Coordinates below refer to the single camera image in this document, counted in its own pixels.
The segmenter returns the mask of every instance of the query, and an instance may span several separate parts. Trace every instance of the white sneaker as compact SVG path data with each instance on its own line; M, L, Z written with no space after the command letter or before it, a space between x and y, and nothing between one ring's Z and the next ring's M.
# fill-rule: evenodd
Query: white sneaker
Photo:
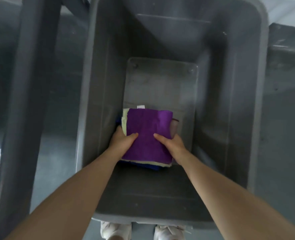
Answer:
M185 240L184 226L161 226L157 225L154 232L154 240Z
M101 222L101 237L108 240L112 236L120 236L123 240L131 240L132 224L116 224Z

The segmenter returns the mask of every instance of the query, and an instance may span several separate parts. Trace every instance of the forearm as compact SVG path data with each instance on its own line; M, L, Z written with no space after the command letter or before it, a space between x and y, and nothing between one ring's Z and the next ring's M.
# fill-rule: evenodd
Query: forearm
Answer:
M295 226L267 203L192 154L185 157L182 166L225 240L295 239Z
M55 190L7 240L82 239L117 161L106 150Z

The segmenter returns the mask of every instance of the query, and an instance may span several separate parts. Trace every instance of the gray plastic bin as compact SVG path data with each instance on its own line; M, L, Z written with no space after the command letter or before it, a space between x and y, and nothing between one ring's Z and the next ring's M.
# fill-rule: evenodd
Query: gray plastic bin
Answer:
M268 24L258 0L92 0L76 170L109 144L123 107L169 109L186 147L253 191ZM117 165L93 216L212 226L179 165Z

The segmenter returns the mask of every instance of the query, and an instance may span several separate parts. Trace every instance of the folded towel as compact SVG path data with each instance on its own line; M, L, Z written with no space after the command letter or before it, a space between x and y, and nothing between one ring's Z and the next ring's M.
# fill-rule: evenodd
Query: folded towel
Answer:
M123 109L122 129L125 135L138 133L123 161L170 167L172 156L166 147L153 136L158 133L171 139L170 124L173 113L168 110Z

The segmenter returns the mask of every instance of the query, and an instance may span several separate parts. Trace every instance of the gray floor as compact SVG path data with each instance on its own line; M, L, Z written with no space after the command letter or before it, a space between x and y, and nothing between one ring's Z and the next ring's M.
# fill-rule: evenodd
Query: gray floor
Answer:
M4 132L11 64L20 5L0 2L0 147ZM56 77L51 87L35 176L33 210L74 173L75 140L86 30L64 13L56 51ZM256 195L295 224L295 51L268 52ZM187 229L187 240L222 239L217 229ZM134 224L132 239L151 239L153 225ZM100 239L92 220L83 239Z

